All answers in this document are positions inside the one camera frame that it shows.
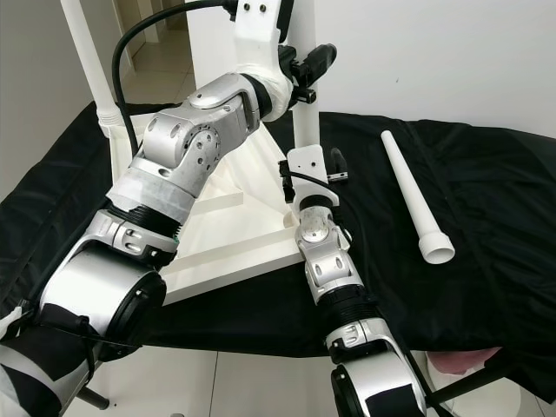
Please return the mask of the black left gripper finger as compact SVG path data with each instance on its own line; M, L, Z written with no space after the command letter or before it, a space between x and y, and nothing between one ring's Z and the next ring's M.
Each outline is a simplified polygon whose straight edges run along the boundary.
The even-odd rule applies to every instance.
M334 63L337 48L331 43L317 45L301 61L301 84L315 84Z

